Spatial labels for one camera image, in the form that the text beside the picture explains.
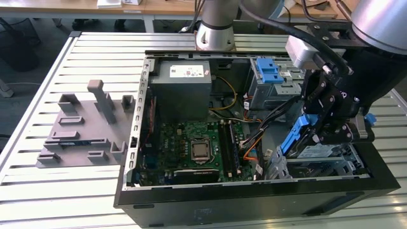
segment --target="power supply label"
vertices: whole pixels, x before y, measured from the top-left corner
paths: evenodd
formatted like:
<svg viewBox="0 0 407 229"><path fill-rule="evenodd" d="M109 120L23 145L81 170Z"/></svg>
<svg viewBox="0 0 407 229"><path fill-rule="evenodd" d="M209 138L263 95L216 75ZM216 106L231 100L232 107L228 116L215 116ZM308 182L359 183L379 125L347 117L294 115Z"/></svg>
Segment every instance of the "power supply label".
<svg viewBox="0 0 407 229"><path fill-rule="evenodd" d="M195 78L204 77L203 65L172 65L169 68L169 77Z"/></svg>

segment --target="cardboard box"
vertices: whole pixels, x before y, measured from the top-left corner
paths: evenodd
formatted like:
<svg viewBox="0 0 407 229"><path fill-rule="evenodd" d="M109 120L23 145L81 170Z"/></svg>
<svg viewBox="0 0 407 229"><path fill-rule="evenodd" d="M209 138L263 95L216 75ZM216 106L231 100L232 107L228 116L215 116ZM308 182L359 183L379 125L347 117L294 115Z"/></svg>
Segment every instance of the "cardboard box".
<svg viewBox="0 0 407 229"><path fill-rule="evenodd" d="M140 5L143 0L121 0L123 4Z"/></svg>

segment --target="ram slot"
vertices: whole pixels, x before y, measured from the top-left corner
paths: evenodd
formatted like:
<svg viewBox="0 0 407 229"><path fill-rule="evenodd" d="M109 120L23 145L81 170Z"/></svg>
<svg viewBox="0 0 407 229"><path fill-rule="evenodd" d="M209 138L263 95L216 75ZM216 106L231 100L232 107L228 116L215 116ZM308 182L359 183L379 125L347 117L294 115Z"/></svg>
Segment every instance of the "ram slot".
<svg viewBox="0 0 407 229"><path fill-rule="evenodd" d="M223 163L223 173L225 177L233 177L237 175L236 165L233 160L233 144L232 144L232 133L231 125L220 122L217 125L219 132L219 143L220 143L220 154Z"/></svg>

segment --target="desk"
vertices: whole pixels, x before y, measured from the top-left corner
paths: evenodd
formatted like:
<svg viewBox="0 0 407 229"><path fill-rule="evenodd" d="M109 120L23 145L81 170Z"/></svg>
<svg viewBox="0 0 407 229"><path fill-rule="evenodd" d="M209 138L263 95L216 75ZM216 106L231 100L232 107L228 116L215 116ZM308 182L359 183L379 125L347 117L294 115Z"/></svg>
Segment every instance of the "desk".
<svg viewBox="0 0 407 229"><path fill-rule="evenodd" d="M287 36L236 34L236 50L284 52ZM139 229L113 208L120 166L35 167L60 107L61 93L92 100L91 79L104 81L112 99L139 88L145 50L193 50L193 35L173 33L95 33L69 37L27 112L0 154L1 229ZM223 229L402 229L407 213L406 102L392 91L371 108L378 117L374 145L402 188L323 217L204 225Z"/></svg>
<svg viewBox="0 0 407 229"><path fill-rule="evenodd" d="M139 6L123 4L121 8L97 9L97 0L1 0L0 17L75 18L75 19L141 19L145 32L153 32L153 20L192 20L193 2L181 0L143 0ZM310 22L304 18L302 6L291 9L292 22ZM324 11L310 9L319 18L336 18L338 9ZM287 14L278 20L287 22Z"/></svg>

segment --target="wooden table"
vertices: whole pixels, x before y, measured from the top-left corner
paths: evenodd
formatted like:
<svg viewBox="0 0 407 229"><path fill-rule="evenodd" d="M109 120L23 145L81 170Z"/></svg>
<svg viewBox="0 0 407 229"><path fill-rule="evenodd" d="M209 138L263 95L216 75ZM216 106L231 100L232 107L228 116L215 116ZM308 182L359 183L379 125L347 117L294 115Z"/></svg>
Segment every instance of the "wooden table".
<svg viewBox="0 0 407 229"><path fill-rule="evenodd" d="M354 9L358 0L347 0ZM84 18L84 19L141 19L145 32L153 32L153 20L191 20L193 15L193 0L143 0L139 6L123 4L121 8L97 9L97 0L0 0L0 17L31 18ZM292 22L310 22L304 18L302 6L291 9ZM335 6L324 11L310 9L310 14L318 18L343 17ZM284 14L278 20L287 20Z"/></svg>

